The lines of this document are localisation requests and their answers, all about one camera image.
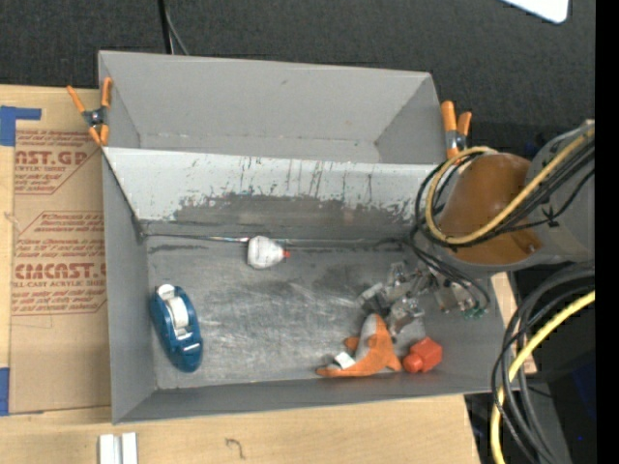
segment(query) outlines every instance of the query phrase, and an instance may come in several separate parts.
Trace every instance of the tape roll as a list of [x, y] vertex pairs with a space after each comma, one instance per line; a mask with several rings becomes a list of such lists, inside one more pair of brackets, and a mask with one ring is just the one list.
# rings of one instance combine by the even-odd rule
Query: tape roll
[[166, 303], [172, 315], [174, 330], [184, 329], [190, 323], [190, 314], [187, 311], [185, 302], [177, 297], [166, 301]]

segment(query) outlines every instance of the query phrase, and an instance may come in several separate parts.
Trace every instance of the blue tape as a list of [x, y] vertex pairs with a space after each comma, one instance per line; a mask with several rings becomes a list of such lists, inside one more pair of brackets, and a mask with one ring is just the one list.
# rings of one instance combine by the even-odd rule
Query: blue tape
[[0, 106], [0, 146], [15, 145], [17, 120], [41, 120], [41, 109]]
[[0, 417], [9, 415], [9, 369], [0, 367]]

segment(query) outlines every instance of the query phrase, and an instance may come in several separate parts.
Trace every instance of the yellow cable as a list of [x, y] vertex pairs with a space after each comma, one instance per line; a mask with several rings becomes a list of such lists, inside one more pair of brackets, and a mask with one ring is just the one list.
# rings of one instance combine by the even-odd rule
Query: yellow cable
[[[531, 340], [524, 346], [524, 348], [518, 352], [514, 362], [510, 365], [509, 379], [510, 382], [514, 380], [520, 367], [524, 364], [524, 361], [530, 356], [535, 348], [540, 345], [561, 323], [567, 320], [573, 314], [579, 312], [584, 307], [590, 305], [596, 300], [596, 291], [590, 292], [586, 296], [577, 299], [573, 303], [566, 306], [560, 312], [558, 312], [551, 320], [549, 320], [543, 327], [541, 327]], [[498, 393], [499, 403], [503, 405], [505, 400], [505, 392], [503, 386], [500, 387]], [[499, 424], [501, 421], [501, 413], [496, 406], [492, 409], [492, 417], [490, 419], [490, 446], [492, 448], [492, 456], [496, 464], [505, 464], [503, 457], [503, 451], [501, 450], [501, 440], [499, 436]]]
[[458, 162], [459, 160], [461, 160], [461, 159], [463, 159], [465, 157], [468, 157], [470, 155], [473, 155], [475, 153], [487, 153], [487, 152], [494, 152], [494, 153], [496, 153], [495, 150], [492, 150], [492, 149], [487, 148], [487, 147], [469, 148], [468, 150], [464, 150], [464, 151], [460, 152], [455, 157], [449, 159], [448, 162], [436, 173], [436, 175], [432, 179], [432, 182], [431, 182], [431, 184], [429, 186], [429, 189], [428, 189], [428, 192], [427, 192], [427, 198], [426, 198], [426, 222], [427, 222], [427, 227], [429, 228], [429, 231], [432, 233], [432, 235], [436, 239], [438, 239], [439, 241], [442, 241], [444, 243], [450, 244], [450, 245], [468, 244], [468, 243], [470, 243], [472, 241], [475, 241], [476, 239], [479, 239], [480, 237], [482, 237], [485, 234], [487, 234], [489, 231], [493, 230], [499, 223], [501, 223], [501, 221], [503, 221], [510, 213], [512, 213], [516, 209], [516, 207], [524, 200], [524, 198], [527, 197], [531, 192], [533, 192], [533, 190], [535, 190], [540, 185], [540, 183], [545, 179], [545, 177], [552, 170], [554, 170], [554, 168], [559, 163], [561, 163], [578, 146], [580, 146], [582, 143], [584, 143], [590, 137], [593, 137], [594, 134], [595, 134], [595, 127], [592, 127], [586, 133], [584, 133], [583, 135], [578, 136], [574, 141], [572, 141], [570, 144], [568, 144], [563, 150], [561, 150], [557, 154], [556, 157], [554, 157], [550, 161], [550, 163], [548, 165], [546, 165], [538, 173], [538, 175], [536, 175], [533, 178], [533, 180], [531, 180], [531, 182], [529, 184], [527, 184], [527, 186], [518, 194], [518, 196], [516, 196], [510, 202], [509, 205], [507, 205], [503, 209], [503, 211], [501, 211], [501, 213], [499, 213], [496, 217], [494, 217], [486, 225], [484, 225], [483, 227], [481, 227], [480, 229], [478, 229], [478, 230], [476, 230], [474, 232], [471, 232], [468, 235], [461, 236], [461, 237], [453, 237], [453, 236], [447, 236], [447, 235], [443, 234], [438, 229], [436, 223], [434, 222], [434, 218], [432, 216], [432, 206], [433, 206], [433, 203], [434, 203], [434, 201], [433, 201], [434, 200], [434, 193], [436, 192], [436, 188], [438, 186], [438, 183], [443, 178], [443, 176], [445, 175], [447, 170], [449, 170], [449, 168], [452, 165], [454, 165], [456, 162]]

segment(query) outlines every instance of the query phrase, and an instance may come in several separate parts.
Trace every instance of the orange clamp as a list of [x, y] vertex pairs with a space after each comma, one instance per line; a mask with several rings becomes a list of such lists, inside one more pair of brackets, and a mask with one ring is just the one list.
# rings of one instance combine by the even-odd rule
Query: orange clamp
[[107, 139], [109, 138], [109, 127], [101, 116], [105, 110], [109, 109], [111, 101], [111, 87], [112, 79], [110, 77], [106, 77], [103, 81], [101, 107], [97, 110], [86, 110], [75, 89], [71, 86], [67, 86], [67, 91], [69, 92], [77, 111], [79, 111], [88, 123], [88, 133], [99, 146], [107, 146]]
[[473, 115], [470, 111], [466, 111], [456, 117], [454, 102], [449, 100], [441, 103], [441, 115], [447, 144], [447, 158], [451, 159], [461, 151], [461, 146], [466, 144], [465, 138], [468, 135]]

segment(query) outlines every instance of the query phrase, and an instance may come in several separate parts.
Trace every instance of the brown plastic housing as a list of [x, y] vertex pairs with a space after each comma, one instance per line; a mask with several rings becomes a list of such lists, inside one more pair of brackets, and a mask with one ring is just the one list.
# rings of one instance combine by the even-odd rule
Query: brown plastic housing
[[[526, 185], [531, 162], [509, 153], [478, 157], [458, 177], [438, 225], [445, 235], [462, 237], [496, 217]], [[501, 234], [473, 246], [458, 247], [454, 256], [479, 265], [517, 263], [542, 247], [531, 229]]]

